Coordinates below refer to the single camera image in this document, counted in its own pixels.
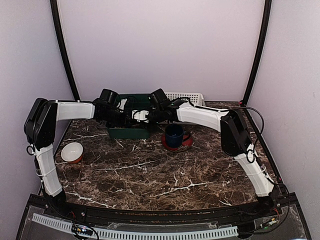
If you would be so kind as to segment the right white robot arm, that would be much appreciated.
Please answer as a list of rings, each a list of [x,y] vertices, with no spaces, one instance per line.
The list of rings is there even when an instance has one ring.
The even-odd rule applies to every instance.
[[[220,132],[222,150],[240,164],[253,185],[258,200],[255,213],[266,217],[274,210],[278,194],[276,183],[256,152],[240,108],[203,107],[191,103],[188,97],[162,101],[150,97],[149,101],[152,107],[145,118],[150,123],[188,122]]]

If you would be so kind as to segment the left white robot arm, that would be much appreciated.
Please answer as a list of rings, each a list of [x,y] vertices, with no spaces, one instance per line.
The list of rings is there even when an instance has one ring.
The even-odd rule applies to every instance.
[[[66,194],[60,183],[54,160],[53,143],[56,124],[65,120],[104,121],[111,127],[123,127],[128,115],[102,99],[94,101],[59,101],[37,98],[24,124],[24,133],[29,143],[29,155],[34,156],[36,174],[41,181],[43,195],[53,200],[51,210],[60,218],[71,213],[65,203]]]

